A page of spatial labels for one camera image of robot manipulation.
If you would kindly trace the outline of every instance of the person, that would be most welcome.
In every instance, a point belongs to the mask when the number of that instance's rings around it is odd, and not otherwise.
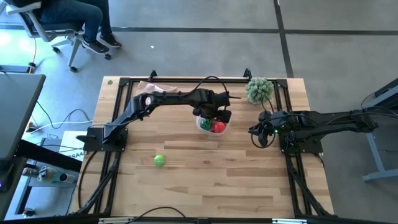
[[[100,27],[102,40],[110,47],[122,47],[112,34],[108,0],[43,0],[39,20],[43,23],[84,21],[83,45],[97,54],[109,51],[97,41]]]

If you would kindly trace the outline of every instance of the green object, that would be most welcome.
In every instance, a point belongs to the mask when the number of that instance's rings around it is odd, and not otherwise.
[[[200,122],[200,127],[206,131],[210,131],[211,128],[213,127],[213,122],[211,122],[211,120],[209,120],[209,119],[203,119]]]
[[[258,105],[264,99],[270,100],[274,92],[274,85],[267,78],[252,78],[246,85],[246,93],[250,103]]]
[[[164,165],[164,157],[163,157],[162,155],[157,155],[157,156],[155,156],[154,163],[155,163],[155,165],[157,165],[157,166],[162,166],[162,165]]]

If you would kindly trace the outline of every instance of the wooden tabletop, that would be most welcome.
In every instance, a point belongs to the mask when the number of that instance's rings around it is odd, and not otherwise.
[[[111,121],[120,77],[104,77],[94,123]],[[179,91],[190,91],[196,83],[165,83]],[[309,110],[304,81],[288,79],[293,110]],[[248,128],[257,123],[261,105],[246,99],[244,84],[226,84],[233,96],[228,132],[220,137],[202,134],[190,106],[158,107],[144,121],[131,123],[127,148],[122,154],[114,195],[112,216],[138,216],[155,207],[171,206],[188,217],[270,218],[293,217],[292,199],[284,156],[279,142],[267,149],[252,145]],[[219,83],[202,88],[220,93]],[[122,97],[124,105],[126,91]],[[275,99],[271,100],[276,108]],[[156,167],[154,156],[163,155],[165,165]],[[89,155],[85,156],[83,166]],[[103,152],[98,152],[87,168],[82,183],[84,203],[97,187]],[[325,171],[311,154],[303,155],[308,187],[324,208],[333,213]],[[105,189],[102,209],[106,205]],[[77,194],[71,212],[78,210]],[[148,217],[177,217],[172,210],[157,210]]]

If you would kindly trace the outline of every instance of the sneaker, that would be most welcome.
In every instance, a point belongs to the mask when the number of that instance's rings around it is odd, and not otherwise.
[[[90,50],[94,51],[97,54],[105,54],[109,51],[109,47],[99,43],[97,40],[93,42],[87,42],[85,39],[83,40],[83,45]]]
[[[114,48],[121,48],[122,44],[120,44],[115,38],[114,35],[110,35],[109,37],[103,37],[102,35],[100,36],[101,39],[103,39],[107,44],[109,44],[111,47]]]

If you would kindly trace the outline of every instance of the green succulent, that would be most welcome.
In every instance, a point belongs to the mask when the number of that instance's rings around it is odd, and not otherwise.
[[[270,100],[273,91],[274,85],[267,78],[252,78],[246,85],[248,100],[255,105],[260,104],[263,98],[264,100]]]

